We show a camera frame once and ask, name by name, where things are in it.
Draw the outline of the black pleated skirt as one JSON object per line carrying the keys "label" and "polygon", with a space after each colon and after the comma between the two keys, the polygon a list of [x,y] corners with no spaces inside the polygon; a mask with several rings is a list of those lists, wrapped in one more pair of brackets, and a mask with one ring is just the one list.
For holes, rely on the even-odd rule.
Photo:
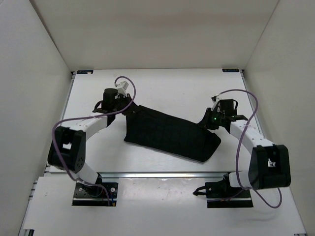
{"label": "black pleated skirt", "polygon": [[201,163],[221,144],[219,136],[197,123],[144,106],[135,106],[126,114],[124,141]]}

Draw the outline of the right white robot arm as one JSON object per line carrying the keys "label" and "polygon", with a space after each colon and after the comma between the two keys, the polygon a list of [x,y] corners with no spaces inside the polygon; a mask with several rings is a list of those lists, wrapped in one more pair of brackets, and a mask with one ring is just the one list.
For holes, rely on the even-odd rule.
{"label": "right white robot arm", "polygon": [[225,128],[239,141],[237,156],[240,156],[241,147],[245,147],[251,155],[248,170],[239,171],[236,167],[236,171],[229,173],[227,181],[220,185],[221,193],[232,197],[239,188],[259,190],[290,186],[287,147],[266,139],[250,125],[244,115],[238,115],[236,100],[219,99],[214,96],[212,101],[213,107],[207,108],[199,124],[210,130]]}

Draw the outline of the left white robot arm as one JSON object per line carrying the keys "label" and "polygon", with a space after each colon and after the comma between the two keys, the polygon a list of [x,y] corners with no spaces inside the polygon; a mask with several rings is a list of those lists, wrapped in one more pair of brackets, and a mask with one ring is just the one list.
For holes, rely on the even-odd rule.
{"label": "left white robot arm", "polygon": [[93,114],[86,118],[76,118],[76,124],[70,127],[56,125],[53,128],[53,140],[48,154],[48,163],[66,171],[74,180],[86,185],[93,196],[103,190],[99,173],[86,163],[86,142],[102,129],[107,128],[117,114],[124,112],[133,98],[125,88],[107,88],[103,100],[97,102]]}

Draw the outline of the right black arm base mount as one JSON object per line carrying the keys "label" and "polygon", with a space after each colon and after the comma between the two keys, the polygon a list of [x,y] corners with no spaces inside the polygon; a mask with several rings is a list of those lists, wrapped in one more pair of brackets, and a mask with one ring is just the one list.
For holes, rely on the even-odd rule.
{"label": "right black arm base mount", "polygon": [[228,174],[220,181],[207,181],[195,189],[194,196],[205,196],[207,208],[252,208],[252,198],[249,190],[232,187]]}

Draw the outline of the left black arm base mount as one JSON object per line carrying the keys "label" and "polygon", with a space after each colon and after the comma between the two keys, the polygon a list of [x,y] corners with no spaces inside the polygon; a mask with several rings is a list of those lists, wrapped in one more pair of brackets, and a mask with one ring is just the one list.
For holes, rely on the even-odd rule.
{"label": "left black arm base mount", "polygon": [[96,184],[88,186],[80,182],[75,185],[72,205],[83,207],[115,207],[117,205],[118,182],[104,182],[99,176]]}

